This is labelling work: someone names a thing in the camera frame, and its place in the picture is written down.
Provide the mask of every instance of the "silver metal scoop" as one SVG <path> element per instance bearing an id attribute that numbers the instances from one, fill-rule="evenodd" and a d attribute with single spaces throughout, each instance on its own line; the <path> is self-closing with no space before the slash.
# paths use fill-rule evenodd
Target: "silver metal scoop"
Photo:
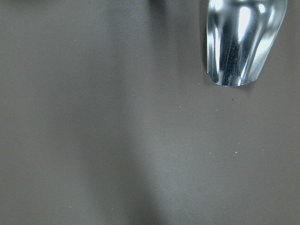
<path id="1" fill-rule="evenodd" d="M 210 0 L 207 73 L 213 82 L 241 86 L 258 78 L 286 4 L 287 0 Z"/>

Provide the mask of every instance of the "gray backdrop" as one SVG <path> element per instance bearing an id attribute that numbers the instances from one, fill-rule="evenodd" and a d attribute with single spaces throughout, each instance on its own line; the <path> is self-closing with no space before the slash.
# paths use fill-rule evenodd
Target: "gray backdrop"
<path id="1" fill-rule="evenodd" d="M 239 88 L 207 4 L 0 0 L 1 225 L 300 224 L 300 2 Z"/>

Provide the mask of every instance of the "metal scoop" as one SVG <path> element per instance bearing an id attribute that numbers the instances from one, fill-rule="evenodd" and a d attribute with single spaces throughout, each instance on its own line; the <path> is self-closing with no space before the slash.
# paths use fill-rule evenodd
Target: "metal scoop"
<path id="1" fill-rule="evenodd" d="M 207 73 L 214 83 L 255 81 L 286 12 L 287 0 L 210 0 Z"/>

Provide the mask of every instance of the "gray surface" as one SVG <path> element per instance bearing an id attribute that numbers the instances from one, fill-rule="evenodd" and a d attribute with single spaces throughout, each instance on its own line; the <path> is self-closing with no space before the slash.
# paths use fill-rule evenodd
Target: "gray surface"
<path id="1" fill-rule="evenodd" d="M 300 224 L 300 2 L 239 88 L 206 8 L 0 1 L 1 225 Z"/>

